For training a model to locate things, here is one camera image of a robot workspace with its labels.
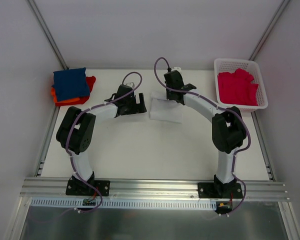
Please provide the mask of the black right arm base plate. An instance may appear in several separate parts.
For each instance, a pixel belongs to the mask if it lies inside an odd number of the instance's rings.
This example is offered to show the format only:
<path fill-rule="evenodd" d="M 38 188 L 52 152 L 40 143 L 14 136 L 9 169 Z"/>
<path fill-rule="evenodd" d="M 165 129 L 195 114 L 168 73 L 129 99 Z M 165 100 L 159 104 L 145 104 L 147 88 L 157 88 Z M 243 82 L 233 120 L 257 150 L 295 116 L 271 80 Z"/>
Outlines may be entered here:
<path fill-rule="evenodd" d="M 244 191 L 240 183 L 216 184 L 214 182 L 199 182 L 197 184 L 200 199 L 242 199 Z"/>

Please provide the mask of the folded blue t shirt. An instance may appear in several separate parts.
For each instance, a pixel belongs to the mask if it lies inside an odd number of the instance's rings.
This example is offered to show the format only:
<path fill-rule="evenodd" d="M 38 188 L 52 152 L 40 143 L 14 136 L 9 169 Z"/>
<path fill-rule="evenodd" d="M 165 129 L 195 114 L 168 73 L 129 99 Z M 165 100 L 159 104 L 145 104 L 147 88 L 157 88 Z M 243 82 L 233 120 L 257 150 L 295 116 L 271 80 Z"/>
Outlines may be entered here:
<path fill-rule="evenodd" d="M 53 88 L 58 101 L 89 96 L 90 88 L 86 81 L 86 68 L 54 71 Z"/>

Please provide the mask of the aluminium mounting rail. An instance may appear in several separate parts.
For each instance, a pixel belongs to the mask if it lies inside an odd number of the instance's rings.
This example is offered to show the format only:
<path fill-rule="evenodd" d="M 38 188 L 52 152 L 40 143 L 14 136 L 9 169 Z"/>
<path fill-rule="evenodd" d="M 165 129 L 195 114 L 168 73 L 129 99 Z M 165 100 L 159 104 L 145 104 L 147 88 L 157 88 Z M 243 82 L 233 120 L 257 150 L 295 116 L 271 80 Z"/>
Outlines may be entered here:
<path fill-rule="evenodd" d="M 105 188 L 109 199 L 199 200 L 210 191 L 211 180 L 109 179 Z M 27 177 L 20 195 L 23 197 L 65 197 L 68 179 L 63 177 Z M 251 202 L 290 202 L 283 182 L 246 181 L 232 194 L 245 194 Z"/>

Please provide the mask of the white plastic basket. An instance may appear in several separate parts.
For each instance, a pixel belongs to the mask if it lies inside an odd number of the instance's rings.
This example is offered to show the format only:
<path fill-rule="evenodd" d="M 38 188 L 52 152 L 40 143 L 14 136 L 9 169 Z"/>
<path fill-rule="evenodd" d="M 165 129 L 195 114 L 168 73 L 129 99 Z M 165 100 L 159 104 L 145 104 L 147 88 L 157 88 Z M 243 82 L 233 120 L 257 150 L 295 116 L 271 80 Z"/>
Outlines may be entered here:
<path fill-rule="evenodd" d="M 214 76 L 218 103 L 250 113 L 268 107 L 262 74 L 256 62 L 217 58 Z"/>

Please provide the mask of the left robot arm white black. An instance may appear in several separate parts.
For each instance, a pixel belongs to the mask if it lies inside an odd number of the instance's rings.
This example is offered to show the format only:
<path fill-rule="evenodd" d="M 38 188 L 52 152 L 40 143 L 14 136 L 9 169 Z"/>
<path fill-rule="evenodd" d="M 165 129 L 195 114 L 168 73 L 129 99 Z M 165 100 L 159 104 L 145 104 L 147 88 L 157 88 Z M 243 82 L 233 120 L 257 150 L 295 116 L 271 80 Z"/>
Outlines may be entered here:
<path fill-rule="evenodd" d="M 147 112 L 144 94 L 135 95 L 133 88 L 121 84 L 116 93 L 103 103 L 86 110 L 71 106 L 58 128 L 56 140 L 70 156 L 73 169 L 71 179 L 78 181 L 77 189 L 83 195 L 94 191 L 94 171 L 87 149 L 91 144 L 96 124 L 125 115 Z"/>

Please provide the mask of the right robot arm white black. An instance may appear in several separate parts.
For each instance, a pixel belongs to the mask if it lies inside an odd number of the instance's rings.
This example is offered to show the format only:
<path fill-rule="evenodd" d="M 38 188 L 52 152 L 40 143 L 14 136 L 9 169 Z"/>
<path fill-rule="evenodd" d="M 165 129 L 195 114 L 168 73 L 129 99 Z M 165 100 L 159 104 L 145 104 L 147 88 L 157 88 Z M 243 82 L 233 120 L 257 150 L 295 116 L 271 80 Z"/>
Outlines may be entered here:
<path fill-rule="evenodd" d="M 213 190 L 218 197 L 225 198 L 237 183 L 234 177 L 235 153 L 248 135 L 241 111 L 236 106 L 225 108 L 200 95 L 193 84 L 184 84 L 178 70 L 168 68 L 163 76 L 166 98 L 169 101 L 187 106 L 210 121 L 212 142 L 218 150 L 218 166 L 213 179 Z"/>

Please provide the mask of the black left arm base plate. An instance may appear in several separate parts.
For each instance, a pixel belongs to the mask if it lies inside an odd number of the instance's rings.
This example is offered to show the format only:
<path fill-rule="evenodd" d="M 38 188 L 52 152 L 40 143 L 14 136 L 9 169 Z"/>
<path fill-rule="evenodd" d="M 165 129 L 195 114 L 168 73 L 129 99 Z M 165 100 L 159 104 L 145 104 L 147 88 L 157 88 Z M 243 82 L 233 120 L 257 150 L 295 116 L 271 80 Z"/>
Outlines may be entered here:
<path fill-rule="evenodd" d="M 109 196 L 111 183 L 109 180 L 96 180 L 94 174 L 92 174 L 87 183 L 96 188 L 102 197 Z M 74 176 L 68 180 L 65 190 L 67 196 L 93 196 L 95 192 L 95 190 Z"/>

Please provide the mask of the left aluminium frame post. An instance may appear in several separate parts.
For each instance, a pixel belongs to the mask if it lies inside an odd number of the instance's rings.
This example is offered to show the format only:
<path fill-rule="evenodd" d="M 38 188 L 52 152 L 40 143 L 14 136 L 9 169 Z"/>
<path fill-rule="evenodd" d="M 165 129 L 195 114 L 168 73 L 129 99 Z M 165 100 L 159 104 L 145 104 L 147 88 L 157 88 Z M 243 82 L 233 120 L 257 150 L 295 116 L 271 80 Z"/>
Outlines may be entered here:
<path fill-rule="evenodd" d="M 42 30 L 50 48 L 52 49 L 57 61 L 59 62 L 61 68 L 63 70 L 67 70 L 69 67 L 44 19 L 44 16 L 42 15 L 37 3 L 35 0 L 26 0 L 26 3 L 28 4 L 31 12 L 33 13 L 40 29 Z"/>

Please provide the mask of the aluminium frame post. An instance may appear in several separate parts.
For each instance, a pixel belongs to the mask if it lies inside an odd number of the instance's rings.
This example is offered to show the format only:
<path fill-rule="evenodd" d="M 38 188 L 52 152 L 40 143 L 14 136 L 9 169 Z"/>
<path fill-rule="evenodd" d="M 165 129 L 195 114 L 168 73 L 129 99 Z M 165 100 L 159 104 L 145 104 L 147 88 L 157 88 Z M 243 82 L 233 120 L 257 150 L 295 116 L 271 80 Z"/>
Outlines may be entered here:
<path fill-rule="evenodd" d="M 272 18 L 270 19 L 267 27 L 265 28 L 263 34 L 261 35 L 259 41 L 257 42 L 255 48 L 253 49 L 250 57 L 249 57 L 249 61 L 255 61 L 259 55 L 259 53 L 261 52 L 263 46 L 265 45 L 266 41 L 268 40 L 268 38 L 270 37 L 272 31 L 274 30 L 276 24 L 278 23 L 278 21 L 280 20 L 280 18 L 283 16 L 284 12 L 286 11 L 287 7 L 289 6 L 289 4 L 291 3 L 291 0 L 282 0 L 278 6 L 278 8 L 276 9 L 276 11 L 274 12 Z"/>
<path fill-rule="evenodd" d="M 31 12 L 33 13 L 40 29 L 42 30 L 50 48 L 52 49 L 57 61 L 59 62 L 61 68 L 63 70 L 67 70 L 69 67 L 44 19 L 44 16 L 42 15 L 37 3 L 35 0 L 26 0 L 26 3 L 28 4 Z"/>

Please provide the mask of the folded orange t shirt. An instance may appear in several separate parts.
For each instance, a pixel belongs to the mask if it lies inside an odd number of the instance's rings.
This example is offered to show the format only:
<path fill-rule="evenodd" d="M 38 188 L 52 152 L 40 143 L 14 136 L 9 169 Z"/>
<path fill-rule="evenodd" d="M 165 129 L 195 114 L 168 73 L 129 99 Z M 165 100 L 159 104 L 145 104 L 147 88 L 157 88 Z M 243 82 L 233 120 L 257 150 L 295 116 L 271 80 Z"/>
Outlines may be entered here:
<path fill-rule="evenodd" d="M 56 91 L 55 91 L 55 89 L 53 87 L 51 88 L 50 94 L 52 95 L 53 102 L 55 104 L 70 104 L 70 103 L 77 102 L 77 101 L 80 100 L 79 97 L 75 97 L 75 98 L 70 98 L 70 99 L 58 101 L 57 96 L 56 96 Z"/>

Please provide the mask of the right aluminium frame post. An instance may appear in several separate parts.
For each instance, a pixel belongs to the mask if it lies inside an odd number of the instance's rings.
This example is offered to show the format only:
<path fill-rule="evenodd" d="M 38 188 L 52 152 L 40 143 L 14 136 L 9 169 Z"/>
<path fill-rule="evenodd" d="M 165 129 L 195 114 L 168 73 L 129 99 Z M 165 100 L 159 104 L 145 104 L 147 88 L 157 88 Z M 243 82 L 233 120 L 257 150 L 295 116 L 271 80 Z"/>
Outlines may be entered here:
<path fill-rule="evenodd" d="M 291 0 L 282 0 L 278 6 L 278 8 L 276 9 L 276 11 L 274 12 L 272 18 L 270 19 L 267 27 L 265 28 L 263 34 L 261 35 L 259 41 L 257 42 L 255 48 L 253 49 L 250 57 L 249 57 L 249 61 L 255 61 L 259 55 L 259 53 L 261 52 L 263 46 L 265 45 L 266 41 L 268 40 L 268 38 L 270 37 L 272 31 L 274 30 L 276 24 L 278 23 L 278 21 L 280 20 L 280 18 L 283 16 L 284 12 L 286 11 L 287 7 L 289 6 L 289 4 L 291 3 Z"/>

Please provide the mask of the crumpled pink t shirt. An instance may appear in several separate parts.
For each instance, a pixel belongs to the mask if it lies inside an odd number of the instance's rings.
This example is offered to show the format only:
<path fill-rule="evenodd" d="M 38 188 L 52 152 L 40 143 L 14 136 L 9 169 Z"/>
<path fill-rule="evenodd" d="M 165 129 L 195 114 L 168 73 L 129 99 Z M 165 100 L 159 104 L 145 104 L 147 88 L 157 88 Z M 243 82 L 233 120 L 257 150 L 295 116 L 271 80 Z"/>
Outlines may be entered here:
<path fill-rule="evenodd" d="M 220 72 L 217 76 L 219 98 L 224 104 L 258 106 L 259 85 L 252 83 L 254 77 L 241 68 L 235 72 Z"/>

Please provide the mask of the white t shirt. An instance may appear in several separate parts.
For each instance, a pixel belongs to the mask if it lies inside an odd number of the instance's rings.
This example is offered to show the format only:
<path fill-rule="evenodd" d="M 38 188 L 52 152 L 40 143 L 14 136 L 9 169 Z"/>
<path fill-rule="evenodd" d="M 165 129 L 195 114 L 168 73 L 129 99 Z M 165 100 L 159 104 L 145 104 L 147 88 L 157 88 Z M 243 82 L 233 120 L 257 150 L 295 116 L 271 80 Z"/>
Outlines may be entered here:
<path fill-rule="evenodd" d="M 164 92 L 151 93 L 149 117 L 151 120 L 181 124 L 183 121 L 182 105 L 174 100 L 167 100 Z"/>

